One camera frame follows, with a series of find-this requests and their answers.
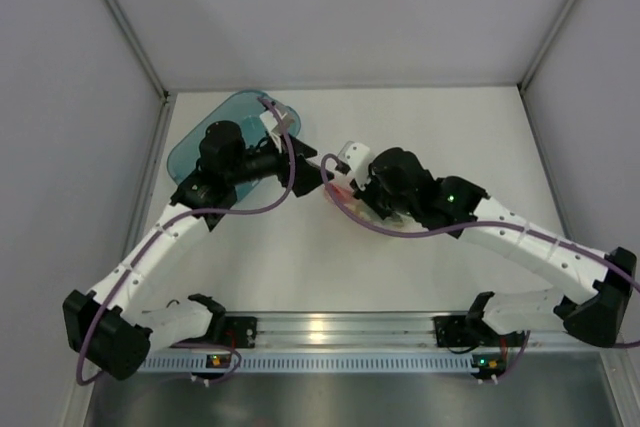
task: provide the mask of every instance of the white table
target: white table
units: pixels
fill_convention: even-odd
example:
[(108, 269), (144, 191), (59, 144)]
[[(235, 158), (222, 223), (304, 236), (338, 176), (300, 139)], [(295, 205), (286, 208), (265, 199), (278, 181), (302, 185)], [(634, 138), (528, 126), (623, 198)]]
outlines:
[[(147, 227), (175, 190), (171, 149), (230, 93), (179, 94)], [(459, 175), (539, 225), (561, 232), (551, 192), (515, 87), (270, 92), (302, 118), (300, 138), (322, 153), (347, 140), (411, 150), (437, 177)], [(448, 236), (393, 239), (369, 232), (325, 200), (293, 195), (254, 217), (227, 216), (183, 258), (150, 308), (198, 292), (230, 311), (466, 310), (479, 292), (548, 285), (524, 269)], [(238, 207), (282, 192), (263, 181)]]

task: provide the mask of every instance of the metallic floor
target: metallic floor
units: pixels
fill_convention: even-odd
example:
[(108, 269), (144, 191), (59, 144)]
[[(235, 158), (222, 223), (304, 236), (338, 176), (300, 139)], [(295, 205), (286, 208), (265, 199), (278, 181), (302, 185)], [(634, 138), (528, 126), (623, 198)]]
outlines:
[(428, 374), (139, 374), (96, 388), (85, 427), (622, 426), (597, 353), (530, 353), (498, 385)]

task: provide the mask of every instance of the gray wall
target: gray wall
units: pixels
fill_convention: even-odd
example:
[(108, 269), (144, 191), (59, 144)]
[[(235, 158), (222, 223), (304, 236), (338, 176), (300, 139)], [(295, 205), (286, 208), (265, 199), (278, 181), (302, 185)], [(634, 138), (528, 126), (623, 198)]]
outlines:
[(170, 89), (515, 84), (563, 0), (120, 0)]
[(0, 424), (46, 426), (62, 301), (121, 258), (159, 101), (101, 0), (0, 0)]
[[(637, 254), (639, 83), (640, 0), (581, 0), (526, 95), (571, 233)], [(628, 340), (640, 338), (638, 297)]]

